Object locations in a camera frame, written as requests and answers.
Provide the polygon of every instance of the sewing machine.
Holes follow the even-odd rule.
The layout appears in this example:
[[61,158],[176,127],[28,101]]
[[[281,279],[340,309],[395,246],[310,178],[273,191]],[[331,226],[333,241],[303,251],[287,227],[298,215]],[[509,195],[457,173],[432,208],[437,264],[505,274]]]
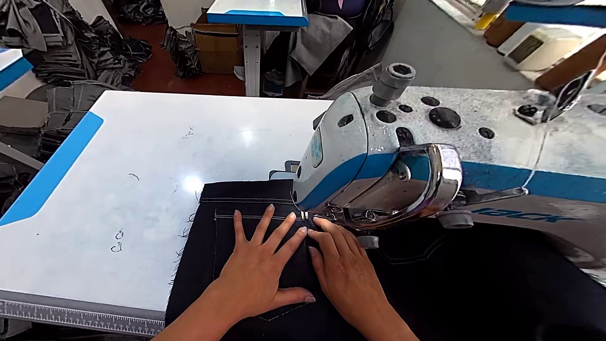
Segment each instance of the sewing machine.
[[[293,175],[298,208],[359,231],[435,215],[556,237],[582,266],[606,258],[606,95],[408,87],[392,64],[340,96]],[[377,238],[359,237],[367,248]]]

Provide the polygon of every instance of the table leg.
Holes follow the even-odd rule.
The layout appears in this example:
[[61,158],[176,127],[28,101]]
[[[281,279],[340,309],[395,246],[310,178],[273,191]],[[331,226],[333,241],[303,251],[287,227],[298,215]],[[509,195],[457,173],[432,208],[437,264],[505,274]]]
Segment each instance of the table leg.
[[261,86],[261,50],[265,38],[263,30],[249,30],[244,25],[244,71],[246,95],[259,96]]

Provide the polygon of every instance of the left hand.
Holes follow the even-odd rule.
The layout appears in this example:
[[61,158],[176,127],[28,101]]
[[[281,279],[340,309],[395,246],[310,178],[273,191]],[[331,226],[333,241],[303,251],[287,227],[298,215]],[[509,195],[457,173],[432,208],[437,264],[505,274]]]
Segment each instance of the left hand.
[[239,211],[234,213],[236,247],[219,278],[207,288],[207,291],[211,291],[213,295],[223,296],[222,304],[230,305],[238,320],[284,305],[315,302],[313,294],[304,288],[278,288],[278,280],[284,265],[307,235],[307,228],[300,228],[280,250],[276,251],[278,244],[293,226],[296,216],[291,212],[263,243],[274,211],[273,205],[265,210],[250,241],[247,241],[244,235],[242,214]]
[[250,241],[244,235],[242,214],[234,213],[236,247],[221,275],[154,341],[219,340],[245,317],[284,305],[316,301],[306,289],[278,288],[282,269],[305,239],[307,228],[300,228],[276,251],[296,217],[294,213],[289,214],[263,243],[274,210],[273,205],[265,210]]

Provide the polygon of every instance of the finger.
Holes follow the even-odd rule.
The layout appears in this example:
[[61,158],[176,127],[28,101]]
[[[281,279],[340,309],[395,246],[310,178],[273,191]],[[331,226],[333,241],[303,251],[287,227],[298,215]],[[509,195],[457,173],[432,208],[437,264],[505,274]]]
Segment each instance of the finger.
[[251,243],[255,245],[263,244],[263,237],[265,237],[265,232],[267,231],[267,227],[269,226],[269,222],[271,221],[271,217],[273,217],[273,212],[275,208],[272,204],[267,206],[265,209],[265,213],[263,213],[263,217],[259,224],[257,225],[257,229],[255,230],[255,234],[253,234],[253,238],[250,240]]
[[320,226],[324,232],[328,232],[335,241],[335,246],[337,247],[337,251],[339,251],[339,255],[345,257],[351,254],[351,250],[349,250],[349,245],[345,241],[345,236],[343,236],[343,232],[339,229],[338,225],[331,223],[326,219],[313,218],[314,224]]
[[242,225],[242,214],[238,210],[235,210],[233,213],[233,229],[236,231],[236,245],[246,242],[244,227]]
[[343,237],[345,237],[349,250],[351,250],[354,255],[362,257],[362,254],[360,253],[360,244],[358,243],[356,236],[350,231],[346,230],[343,226],[337,225],[337,227],[341,230],[341,233],[343,233]]
[[309,290],[295,287],[288,289],[278,289],[273,297],[270,310],[280,308],[281,306],[291,305],[295,303],[313,303],[316,298]]
[[301,245],[301,242],[303,241],[303,239],[305,239],[306,235],[307,228],[305,226],[298,229],[295,235],[290,237],[290,239],[284,245],[282,245],[280,250],[276,252],[276,258],[282,264],[286,264],[290,257],[293,256],[295,251],[297,251],[297,248],[299,247],[299,245]]
[[324,257],[339,259],[339,251],[337,251],[333,237],[329,233],[307,229],[307,235],[320,244],[320,249],[322,249]]
[[271,233],[271,236],[269,236],[267,241],[264,243],[264,245],[267,245],[267,247],[271,249],[271,253],[276,252],[278,245],[280,244],[286,233],[288,233],[288,230],[290,230],[291,226],[293,226],[295,220],[296,215],[293,212],[290,212],[286,216],[284,221],[280,224],[280,226],[278,226],[278,228]]
[[314,248],[313,246],[309,246],[309,253],[311,255],[311,263],[313,264],[313,269],[316,271],[316,275],[318,275],[320,285],[324,288],[326,284],[324,256],[322,256],[320,250]]

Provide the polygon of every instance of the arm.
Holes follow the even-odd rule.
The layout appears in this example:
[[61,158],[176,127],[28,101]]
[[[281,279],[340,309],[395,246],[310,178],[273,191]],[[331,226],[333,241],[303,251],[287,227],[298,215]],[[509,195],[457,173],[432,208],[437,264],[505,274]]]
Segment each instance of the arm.
[[244,236],[242,214],[233,215],[236,246],[221,275],[154,341],[219,340],[241,319],[256,316],[278,307],[315,302],[303,288],[278,289],[278,280],[286,262],[307,235],[300,228],[280,250],[278,244],[295,222],[291,213],[263,243],[263,237],[274,213],[270,205],[257,225],[253,238]]
[[322,252],[309,248],[322,290],[343,318],[370,341],[418,341],[387,301],[358,239],[344,228],[314,218],[325,232],[308,230]]

